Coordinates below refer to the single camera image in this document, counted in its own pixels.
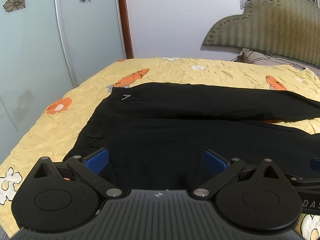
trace bed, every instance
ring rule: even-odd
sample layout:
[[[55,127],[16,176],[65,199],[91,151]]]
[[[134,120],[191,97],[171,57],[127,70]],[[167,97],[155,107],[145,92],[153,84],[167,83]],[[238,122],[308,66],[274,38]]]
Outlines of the bed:
[[[18,227],[11,213],[11,200],[34,163],[41,156],[62,161],[73,147],[81,129],[97,105],[110,95],[112,87],[132,87],[147,82],[172,82],[218,85],[251,89],[277,89],[270,81],[279,81],[289,91],[320,101],[320,81],[309,69],[297,70],[289,65],[259,66],[239,62],[187,58],[130,59],[115,62],[78,88],[50,105],[36,124],[23,136],[0,166],[2,182],[0,224],[11,237]],[[310,134],[320,132],[320,118],[299,122],[280,122]],[[315,220],[301,215],[297,231],[306,237]]]
[[[275,30],[264,24],[257,29],[255,23],[263,22],[262,16],[276,14],[280,22],[290,22],[290,14],[283,14],[283,9],[290,11],[292,0],[251,0],[242,16],[231,16],[218,21],[207,34],[204,45],[236,46],[269,51],[282,56],[293,57],[309,64],[319,65],[319,18],[320,10],[311,0],[301,0],[301,8],[309,6],[314,14],[312,42],[314,50],[310,53],[303,41],[292,40],[296,29],[291,26],[282,37],[282,41],[271,43],[268,37],[281,35],[286,28]],[[305,17],[302,9],[300,15]],[[298,28],[299,37],[306,37],[308,30]],[[151,59],[130,59],[115,62],[79,87],[48,106],[36,124],[23,136],[7,159],[0,165],[0,224],[11,237],[19,229],[11,213],[11,201],[22,181],[35,162],[42,156],[60,162],[73,148],[77,136],[92,116],[95,108],[110,95],[113,87],[132,87],[147,82],[171,82],[179,84],[205,84],[249,89],[289,90],[307,98],[320,101],[320,80],[308,67],[295,67],[296,64],[271,66],[254,65],[241,62],[207,60],[195,58],[162,57]],[[296,127],[310,134],[320,133],[320,118],[299,122],[278,122],[277,125]],[[320,216],[302,214],[296,231],[307,240],[317,239],[320,230]]]

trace headboard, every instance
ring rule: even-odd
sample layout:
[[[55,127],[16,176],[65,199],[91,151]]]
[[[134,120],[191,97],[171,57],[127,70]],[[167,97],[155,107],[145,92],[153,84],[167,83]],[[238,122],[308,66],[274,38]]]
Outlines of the headboard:
[[[219,20],[203,45],[267,51],[320,66],[320,8],[312,0],[251,0]]]

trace black garment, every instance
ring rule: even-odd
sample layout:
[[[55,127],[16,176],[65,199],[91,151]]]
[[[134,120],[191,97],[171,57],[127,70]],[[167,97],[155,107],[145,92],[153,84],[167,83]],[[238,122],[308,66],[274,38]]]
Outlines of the black garment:
[[[320,135],[264,122],[315,117],[320,103],[289,91],[171,83],[113,88],[64,160],[106,147],[110,163],[100,175],[123,190],[192,190],[212,176],[202,163],[206,149],[247,164],[271,158],[283,172],[316,178],[309,165],[320,158]]]

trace metal screw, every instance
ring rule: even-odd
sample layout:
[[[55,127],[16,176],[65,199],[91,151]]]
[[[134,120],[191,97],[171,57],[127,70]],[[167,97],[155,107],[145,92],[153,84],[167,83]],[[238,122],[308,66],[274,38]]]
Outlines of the metal screw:
[[[198,197],[206,197],[207,195],[209,195],[209,190],[205,188],[197,188],[194,190],[193,194]]]
[[[106,191],[106,194],[110,197],[118,197],[122,194],[122,191],[118,188],[110,188]]]

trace frosted glass panel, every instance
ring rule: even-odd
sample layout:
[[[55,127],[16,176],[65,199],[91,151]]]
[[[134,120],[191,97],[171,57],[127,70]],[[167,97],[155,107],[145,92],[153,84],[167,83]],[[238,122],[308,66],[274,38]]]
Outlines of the frosted glass panel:
[[[60,0],[78,83],[123,59],[116,0]]]
[[[10,154],[19,139],[17,130],[0,102],[0,163]]]
[[[0,1],[0,96],[19,140],[48,105],[73,87],[54,0],[25,0],[25,8],[11,12],[2,7],[7,0]],[[7,127],[4,120],[0,126]]]

